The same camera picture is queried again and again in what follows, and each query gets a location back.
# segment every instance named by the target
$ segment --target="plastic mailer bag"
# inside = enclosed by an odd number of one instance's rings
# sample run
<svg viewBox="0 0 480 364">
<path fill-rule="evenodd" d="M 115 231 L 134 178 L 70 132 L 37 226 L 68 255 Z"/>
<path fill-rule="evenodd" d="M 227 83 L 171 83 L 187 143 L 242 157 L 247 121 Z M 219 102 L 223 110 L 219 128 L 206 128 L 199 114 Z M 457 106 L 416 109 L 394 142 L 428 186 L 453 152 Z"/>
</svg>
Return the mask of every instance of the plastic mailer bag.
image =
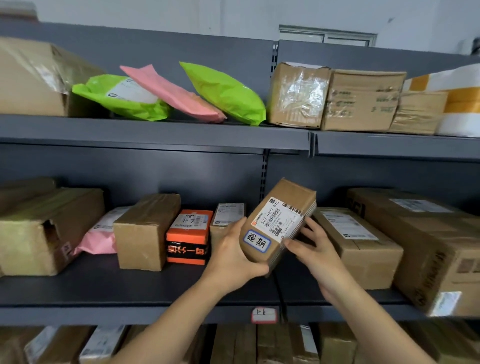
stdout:
<svg viewBox="0 0 480 364">
<path fill-rule="evenodd" d="M 117 207 L 105 214 L 87 233 L 80 244 L 73 251 L 73 255 L 80 252 L 90 254 L 116 254 L 115 234 L 113 223 L 122 216 L 131 206 Z"/>
<path fill-rule="evenodd" d="M 157 121 L 166 119 L 170 106 L 127 76 L 103 74 L 77 84 L 72 92 L 98 102 L 126 118 Z"/>
<path fill-rule="evenodd" d="M 120 68 L 145 90 L 187 115 L 207 122 L 222 122 L 226 119 L 221 110 L 210 105 L 200 96 L 160 76 L 151 64 L 143 68 L 126 66 L 120 66 Z"/>
<path fill-rule="evenodd" d="M 205 100 L 235 119 L 258 125 L 266 119 L 262 99 L 229 75 L 199 64 L 180 62 L 195 90 Z"/>
</svg>

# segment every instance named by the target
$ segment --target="left hand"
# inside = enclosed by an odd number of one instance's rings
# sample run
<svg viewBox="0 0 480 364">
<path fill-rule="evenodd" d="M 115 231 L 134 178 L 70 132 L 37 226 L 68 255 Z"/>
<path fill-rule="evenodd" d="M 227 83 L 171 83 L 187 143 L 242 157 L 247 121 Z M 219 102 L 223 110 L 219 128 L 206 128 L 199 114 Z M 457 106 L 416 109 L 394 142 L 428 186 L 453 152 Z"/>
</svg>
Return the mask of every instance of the left hand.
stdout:
<svg viewBox="0 0 480 364">
<path fill-rule="evenodd" d="M 240 230 L 247 218 L 232 222 L 215 247 L 200 280 L 209 283 L 222 297 L 255 277 L 268 273 L 266 263 L 253 263 L 240 248 Z"/>
</svg>

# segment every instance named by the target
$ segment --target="window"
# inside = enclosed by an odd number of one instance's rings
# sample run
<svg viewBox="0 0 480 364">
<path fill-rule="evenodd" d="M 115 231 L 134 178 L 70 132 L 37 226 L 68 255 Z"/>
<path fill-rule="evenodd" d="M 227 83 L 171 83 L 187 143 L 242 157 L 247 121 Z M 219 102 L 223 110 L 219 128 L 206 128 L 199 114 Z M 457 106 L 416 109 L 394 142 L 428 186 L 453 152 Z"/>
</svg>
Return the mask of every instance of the window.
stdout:
<svg viewBox="0 0 480 364">
<path fill-rule="evenodd" d="M 339 30 L 305 28 L 293 25 L 280 25 L 280 39 L 303 42 L 345 44 L 347 46 L 374 47 L 376 34 L 342 32 Z"/>
</svg>

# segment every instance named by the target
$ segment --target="right hand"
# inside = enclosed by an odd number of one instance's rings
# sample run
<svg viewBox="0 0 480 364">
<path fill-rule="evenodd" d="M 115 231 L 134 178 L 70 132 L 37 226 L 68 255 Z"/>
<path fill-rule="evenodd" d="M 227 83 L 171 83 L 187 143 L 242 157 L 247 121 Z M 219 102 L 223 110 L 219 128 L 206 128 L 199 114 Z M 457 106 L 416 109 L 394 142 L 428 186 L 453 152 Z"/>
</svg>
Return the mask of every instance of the right hand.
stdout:
<svg viewBox="0 0 480 364">
<path fill-rule="evenodd" d="M 318 281 L 320 291 L 331 304 L 336 303 L 336 298 L 355 284 L 353 277 L 340 260 L 327 234 L 312 218 L 305 222 L 310 229 L 303 227 L 300 232 L 315 243 L 315 247 L 299 242 L 298 240 L 285 239 L 283 243 L 297 258 L 307 266 L 310 273 Z"/>
</svg>

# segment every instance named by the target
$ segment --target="orange box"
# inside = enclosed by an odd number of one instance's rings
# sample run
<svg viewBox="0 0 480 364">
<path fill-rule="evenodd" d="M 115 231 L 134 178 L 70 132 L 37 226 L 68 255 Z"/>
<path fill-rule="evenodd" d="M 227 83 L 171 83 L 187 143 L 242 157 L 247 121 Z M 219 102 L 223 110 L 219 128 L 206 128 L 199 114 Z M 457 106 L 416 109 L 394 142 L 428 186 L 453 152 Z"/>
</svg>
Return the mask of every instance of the orange box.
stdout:
<svg viewBox="0 0 480 364">
<path fill-rule="evenodd" d="M 182 210 L 167 231 L 167 262 L 205 265 L 213 211 Z"/>
</svg>

